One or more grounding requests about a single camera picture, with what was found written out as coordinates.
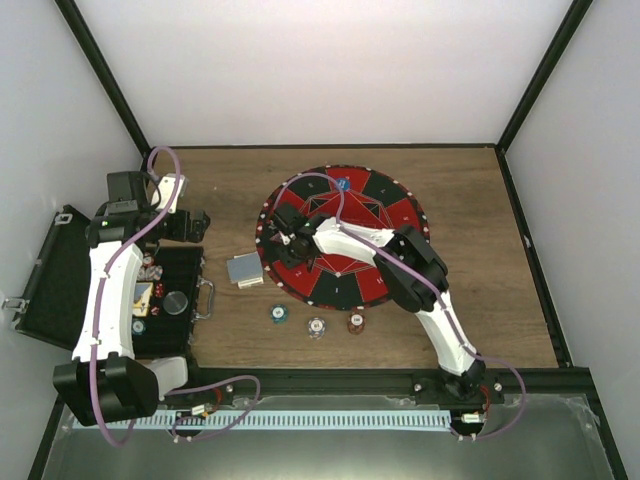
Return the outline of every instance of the gray floor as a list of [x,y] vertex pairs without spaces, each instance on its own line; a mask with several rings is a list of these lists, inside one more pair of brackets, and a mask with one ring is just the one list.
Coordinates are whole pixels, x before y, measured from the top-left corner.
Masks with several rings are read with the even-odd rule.
[[[514,408],[492,407],[494,422]],[[95,430],[60,431],[46,479],[609,479],[595,420],[579,398],[531,397],[521,422],[496,439],[446,433],[232,432],[172,443],[136,431],[123,449]]]

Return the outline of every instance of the red and black mat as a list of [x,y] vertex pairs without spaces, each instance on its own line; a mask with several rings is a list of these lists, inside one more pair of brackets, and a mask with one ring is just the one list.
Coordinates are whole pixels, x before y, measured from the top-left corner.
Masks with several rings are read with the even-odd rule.
[[[365,167],[336,165],[317,172],[335,178],[345,191],[342,220],[370,228],[413,225],[429,238],[427,216],[415,197],[387,175]],[[307,265],[287,270],[276,253],[270,214],[280,185],[263,205],[256,228],[256,246],[262,265],[276,284],[289,295],[310,305],[337,310],[372,307],[387,300],[388,291],[378,269],[342,255],[321,255],[309,272]],[[305,177],[291,184],[282,196],[301,213],[335,215],[340,193],[324,178]]]

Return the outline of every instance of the white ventilation strip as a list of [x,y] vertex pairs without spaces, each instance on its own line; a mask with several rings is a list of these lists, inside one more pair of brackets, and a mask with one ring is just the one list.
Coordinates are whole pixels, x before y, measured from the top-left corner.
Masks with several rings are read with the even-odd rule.
[[[176,411],[158,411],[154,415],[139,418],[137,430],[166,430],[176,422]],[[221,410],[206,419],[187,419],[177,429],[219,430],[242,412]],[[405,430],[448,432],[451,413],[448,411],[253,411],[235,430]],[[109,428],[121,430],[129,421],[108,424]],[[77,420],[73,428],[83,427]]]

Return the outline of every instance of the wooden tabletop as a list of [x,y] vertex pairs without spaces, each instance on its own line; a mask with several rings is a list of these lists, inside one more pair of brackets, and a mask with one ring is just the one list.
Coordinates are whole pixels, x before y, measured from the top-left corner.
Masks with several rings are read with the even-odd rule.
[[[265,199],[292,175],[329,164],[362,165],[406,186],[429,219],[431,244],[449,268],[453,305],[479,352],[518,367],[556,367],[518,229],[492,149],[184,149],[189,179],[180,208],[204,209],[211,227],[202,243],[205,277],[216,284],[214,313],[198,322],[193,351],[208,367],[435,368],[435,351],[411,313],[393,302],[365,311],[366,328],[348,333],[347,312],[311,307],[278,288],[240,290],[226,261],[255,251]],[[161,155],[158,173],[172,171]],[[200,305],[205,304],[202,292]],[[289,319],[275,325],[269,308]],[[324,337],[307,321],[321,316]]]

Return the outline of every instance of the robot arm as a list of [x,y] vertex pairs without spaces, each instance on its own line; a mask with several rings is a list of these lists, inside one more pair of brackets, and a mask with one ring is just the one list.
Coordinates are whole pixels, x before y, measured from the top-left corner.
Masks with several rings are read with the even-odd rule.
[[[391,298],[403,309],[415,313],[427,332],[438,355],[447,389],[458,398],[476,392],[485,365],[469,353],[476,353],[476,349],[465,336],[453,310],[446,280],[447,268],[418,231],[410,226],[396,231],[376,230],[347,222],[341,222],[339,226],[335,217],[316,215],[307,219],[288,204],[276,208],[274,224],[283,238],[279,254],[290,268],[303,261],[313,261],[319,253],[344,255],[375,265]],[[441,302],[425,285],[371,247],[344,233],[345,230],[429,279],[440,291]]]
[[[168,215],[139,243],[129,245],[105,274],[105,264],[141,228],[148,225],[166,206],[175,182],[184,193],[186,178],[167,175],[160,181],[153,205],[147,200],[145,177],[141,172],[109,174],[109,202],[99,210],[87,229],[91,258],[91,284],[84,324],[73,350],[72,363],[54,370],[53,383],[65,403],[83,425],[96,423],[89,400],[88,375],[91,348],[97,343],[100,407],[107,422],[151,415],[158,400],[187,381],[186,360],[163,358],[143,366],[135,361],[131,336],[133,295],[142,249],[147,242],[161,238],[199,242],[209,226],[209,217],[176,209],[177,198]],[[98,338],[93,335],[97,292],[103,279]]]

